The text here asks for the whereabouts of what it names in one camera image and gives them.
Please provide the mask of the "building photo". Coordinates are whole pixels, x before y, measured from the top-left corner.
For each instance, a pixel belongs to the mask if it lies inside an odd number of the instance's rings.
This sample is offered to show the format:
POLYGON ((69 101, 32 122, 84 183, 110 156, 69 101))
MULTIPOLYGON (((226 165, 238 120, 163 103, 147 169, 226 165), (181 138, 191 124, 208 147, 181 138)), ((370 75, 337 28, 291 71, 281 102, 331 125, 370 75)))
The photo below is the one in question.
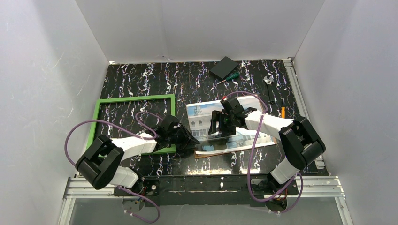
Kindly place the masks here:
POLYGON ((212 111, 223 109, 220 101, 188 104, 186 109, 190 131, 200 141, 195 151, 225 150, 253 144, 255 130, 236 128, 236 134, 233 136, 222 135, 220 132, 208 135, 212 111))

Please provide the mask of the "green picture frame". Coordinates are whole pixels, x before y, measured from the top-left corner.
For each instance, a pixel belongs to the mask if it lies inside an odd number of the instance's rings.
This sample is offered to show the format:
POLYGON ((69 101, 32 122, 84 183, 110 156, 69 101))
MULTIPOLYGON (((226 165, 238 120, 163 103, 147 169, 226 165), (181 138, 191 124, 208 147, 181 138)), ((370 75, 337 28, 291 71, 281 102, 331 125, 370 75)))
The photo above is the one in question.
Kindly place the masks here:
MULTIPOLYGON (((99 99, 99 100, 97 100, 95 107, 94 107, 93 119, 98 118, 101 104, 132 102, 132 101, 145 101, 145 100, 158 100, 158 99, 170 99, 170 114, 173 116, 176 116, 175 95, 174 94, 165 94, 165 95, 149 95, 149 96, 137 96, 137 97, 99 99)), ((88 141, 87 141, 87 146, 86 146, 87 148, 89 147, 90 144, 92 144, 92 142, 94 140, 96 125, 97 125, 96 122, 91 124, 88 141)), ((176 152, 176 147, 175 147, 175 145, 172 145, 169 148, 163 148, 155 153, 147 153, 146 155, 148 155, 148 154, 166 154, 166 153, 175 153, 175 152, 176 152)))

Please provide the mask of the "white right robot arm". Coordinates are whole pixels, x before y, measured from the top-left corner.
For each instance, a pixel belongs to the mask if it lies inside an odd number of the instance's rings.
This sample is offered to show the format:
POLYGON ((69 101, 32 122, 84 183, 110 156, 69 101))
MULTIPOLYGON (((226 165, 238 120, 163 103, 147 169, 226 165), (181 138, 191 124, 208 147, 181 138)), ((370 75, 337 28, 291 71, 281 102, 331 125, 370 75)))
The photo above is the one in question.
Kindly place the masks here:
POLYGON ((237 98, 221 100, 222 111, 212 111, 208 134, 234 135, 236 128, 256 130, 278 139, 285 159, 267 175, 265 186, 277 190, 297 172, 306 168, 326 150, 310 121, 279 118, 255 108, 244 108, 237 98))

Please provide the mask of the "orange handled screwdriver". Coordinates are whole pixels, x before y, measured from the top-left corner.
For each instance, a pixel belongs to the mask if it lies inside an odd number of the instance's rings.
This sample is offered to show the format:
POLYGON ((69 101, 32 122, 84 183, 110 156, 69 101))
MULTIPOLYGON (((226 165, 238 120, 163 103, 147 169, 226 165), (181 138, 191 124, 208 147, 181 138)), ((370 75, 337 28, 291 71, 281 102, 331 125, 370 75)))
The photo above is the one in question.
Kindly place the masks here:
POLYGON ((282 108, 281 108, 281 118, 285 119, 285 115, 286 115, 286 108, 284 106, 282 106, 282 108))

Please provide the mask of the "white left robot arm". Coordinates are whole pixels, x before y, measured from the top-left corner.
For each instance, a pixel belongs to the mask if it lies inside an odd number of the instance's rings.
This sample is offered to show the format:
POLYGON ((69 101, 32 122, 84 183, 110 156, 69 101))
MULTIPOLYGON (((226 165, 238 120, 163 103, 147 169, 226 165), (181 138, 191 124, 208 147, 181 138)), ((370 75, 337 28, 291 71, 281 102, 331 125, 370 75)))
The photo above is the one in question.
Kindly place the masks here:
POLYGON ((200 143, 172 115, 160 119, 157 126, 146 129, 144 133, 137 135, 119 127, 119 130, 129 134, 126 138, 98 136, 73 166, 96 190, 107 185, 141 189, 143 177, 133 169, 121 166, 122 161, 158 152, 172 145, 184 150, 192 149, 200 143))

